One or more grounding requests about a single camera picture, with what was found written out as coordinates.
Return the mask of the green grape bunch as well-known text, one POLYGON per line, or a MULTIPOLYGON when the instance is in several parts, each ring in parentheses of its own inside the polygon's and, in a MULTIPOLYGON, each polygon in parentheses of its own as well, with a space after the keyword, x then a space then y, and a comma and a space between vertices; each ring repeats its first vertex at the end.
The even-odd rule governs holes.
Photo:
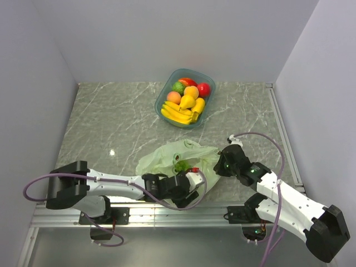
POLYGON ((192 166, 189 164, 188 161, 186 160, 181 160, 178 161, 175 165, 173 170, 175 172, 181 172, 181 171, 187 171, 188 169, 192 168, 192 166))

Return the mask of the pale green plastic bag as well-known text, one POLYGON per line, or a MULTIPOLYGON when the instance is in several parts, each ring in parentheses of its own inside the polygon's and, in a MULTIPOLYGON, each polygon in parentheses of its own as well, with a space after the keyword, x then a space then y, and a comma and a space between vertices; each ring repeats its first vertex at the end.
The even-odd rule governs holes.
POLYGON ((152 194, 183 208, 218 182, 220 177, 213 170, 218 159, 218 148, 184 139, 165 144, 139 159, 136 175, 159 175, 152 194))

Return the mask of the yellow pear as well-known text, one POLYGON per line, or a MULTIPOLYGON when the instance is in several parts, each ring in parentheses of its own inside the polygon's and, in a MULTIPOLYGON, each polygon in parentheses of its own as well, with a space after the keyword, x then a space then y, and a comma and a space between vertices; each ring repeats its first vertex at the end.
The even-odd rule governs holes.
POLYGON ((195 99, 189 95, 182 96, 179 104, 179 110, 187 110, 195 106, 195 99))

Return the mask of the yellow banana bunch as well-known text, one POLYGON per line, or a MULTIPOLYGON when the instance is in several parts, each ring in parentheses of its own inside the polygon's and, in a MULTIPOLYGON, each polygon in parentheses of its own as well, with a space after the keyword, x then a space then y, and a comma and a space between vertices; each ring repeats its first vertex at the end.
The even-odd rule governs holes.
POLYGON ((166 101, 161 108, 161 114, 172 121, 190 125, 196 123, 199 118, 198 112, 192 112, 190 110, 179 111, 179 106, 173 102, 166 101))

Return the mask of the orange round fruit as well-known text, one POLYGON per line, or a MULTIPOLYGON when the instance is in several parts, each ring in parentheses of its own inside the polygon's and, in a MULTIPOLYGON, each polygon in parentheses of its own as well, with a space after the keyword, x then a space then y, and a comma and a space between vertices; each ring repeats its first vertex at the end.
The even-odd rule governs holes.
POLYGON ((199 90, 196 86, 187 86, 184 89, 184 96, 189 95, 194 99, 197 99, 199 97, 199 90))

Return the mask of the pink orange peach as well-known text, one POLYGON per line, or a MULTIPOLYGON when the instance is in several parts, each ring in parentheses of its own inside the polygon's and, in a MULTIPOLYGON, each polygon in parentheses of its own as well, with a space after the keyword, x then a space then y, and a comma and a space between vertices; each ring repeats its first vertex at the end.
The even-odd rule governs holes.
POLYGON ((179 105, 181 102, 181 95, 176 91, 171 91, 167 94, 166 100, 179 105))

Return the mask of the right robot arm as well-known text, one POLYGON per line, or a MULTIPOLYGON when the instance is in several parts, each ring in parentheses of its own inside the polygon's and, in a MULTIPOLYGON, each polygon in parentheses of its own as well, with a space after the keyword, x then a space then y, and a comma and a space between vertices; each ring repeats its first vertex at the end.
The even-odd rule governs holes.
POLYGON ((235 176, 256 192, 245 201, 244 207, 228 207, 230 224, 276 221, 278 226, 305 242, 309 251, 325 263, 330 263, 349 241, 341 209, 315 202, 279 181, 276 173, 263 164, 250 162, 240 145, 225 147, 214 171, 222 177, 235 176))

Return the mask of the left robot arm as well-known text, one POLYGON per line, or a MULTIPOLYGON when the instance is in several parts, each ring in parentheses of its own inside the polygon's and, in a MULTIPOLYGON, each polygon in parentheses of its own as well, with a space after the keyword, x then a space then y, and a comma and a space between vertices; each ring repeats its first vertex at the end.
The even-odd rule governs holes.
POLYGON ((98 172, 87 162, 76 161, 51 171, 46 207, 50 210, 77 209, 105 224, 112 217, 110 197, 157 202, 170 200, 178 209, 188 207, 204 183, 193 170, 180 171, 168 177, 164 174, 120 176, 98 172))

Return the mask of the green round fruit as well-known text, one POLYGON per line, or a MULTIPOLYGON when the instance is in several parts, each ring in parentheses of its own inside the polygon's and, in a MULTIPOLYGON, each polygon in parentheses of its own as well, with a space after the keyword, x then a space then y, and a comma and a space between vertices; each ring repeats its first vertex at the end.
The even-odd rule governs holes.
POLYGON ((186 86, 183 83, 177 81, 172 85, 172 91, 175 91, 182 96, 184 94, 185 87, 186 86))

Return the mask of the yellow mango in tray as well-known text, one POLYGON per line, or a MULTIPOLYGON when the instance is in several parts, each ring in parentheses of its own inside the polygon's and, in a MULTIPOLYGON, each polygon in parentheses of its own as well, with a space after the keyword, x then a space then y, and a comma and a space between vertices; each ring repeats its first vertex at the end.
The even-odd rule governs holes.
POLYGON ((201 97, 198 97, 195 100, 195 106, 191 108, 191 111, 193 113, 196 112, 200 115, 200 114, 202 114, 204 108, 205 108, 205 100, 201 97))

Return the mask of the red apple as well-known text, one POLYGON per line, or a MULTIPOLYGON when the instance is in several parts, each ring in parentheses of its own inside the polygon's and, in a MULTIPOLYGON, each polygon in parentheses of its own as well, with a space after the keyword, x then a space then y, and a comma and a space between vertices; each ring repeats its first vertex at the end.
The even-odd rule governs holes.
POLYGON ((200 98, 206 98, 209 97, 210 92, 211 92, 211 88, 210 85, 208 83, 200 83, 197 86, 198 92, 199 92, 199 97, 200 98))

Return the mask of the red orange mango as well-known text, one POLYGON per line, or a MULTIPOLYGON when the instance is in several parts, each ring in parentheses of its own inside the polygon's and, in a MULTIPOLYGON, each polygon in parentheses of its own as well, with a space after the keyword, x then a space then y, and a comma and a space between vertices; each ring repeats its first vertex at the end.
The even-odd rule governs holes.
POLYGON ((194 80, 190 79, 190 78, 183 77, 183 78, 180 78, 178 81, 180 83, 182 83, 185 87, 197 86, 197 83, 194 80))

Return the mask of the teal plastic tray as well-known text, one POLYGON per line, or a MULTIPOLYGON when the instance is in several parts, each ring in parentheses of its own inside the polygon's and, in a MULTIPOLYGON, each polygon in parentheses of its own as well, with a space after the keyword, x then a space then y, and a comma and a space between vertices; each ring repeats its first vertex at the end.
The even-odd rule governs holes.
POLYGON ((197 127, 204 120, 215 89, 215 82, 210 77, 193 70, 178 69, 160 92, 155 111, 161 119, 176 127, 197 127))

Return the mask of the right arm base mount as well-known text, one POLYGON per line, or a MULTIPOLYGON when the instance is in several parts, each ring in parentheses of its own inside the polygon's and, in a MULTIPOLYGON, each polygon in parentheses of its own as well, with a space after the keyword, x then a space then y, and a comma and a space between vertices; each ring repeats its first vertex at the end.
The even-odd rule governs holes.
POLYGON ((269 238, 266 229, 266 223, 269 223, 269 221, 261 219, 256 212, 256 208, 266 199, 266 196, 255 193, 246 200, 243 206, 228 206, 227 213, 223 215, 223 218, 229 224, 241 225, 243 238, 248 243, 253 242, 257 245, 269 238))

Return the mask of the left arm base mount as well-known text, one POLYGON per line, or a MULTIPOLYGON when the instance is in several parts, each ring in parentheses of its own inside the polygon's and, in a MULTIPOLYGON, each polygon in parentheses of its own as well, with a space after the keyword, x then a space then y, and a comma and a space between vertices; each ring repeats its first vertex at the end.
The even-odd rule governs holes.
POLYGON ((129 207, 114 207, 109 215, 97 218, 87 217, 83 212, 80 213, 79 225, 91 225, 90 237, 93 241, 109 241, 113 237, 113 232, 117 225, 127 225, 130 216, 129 207))

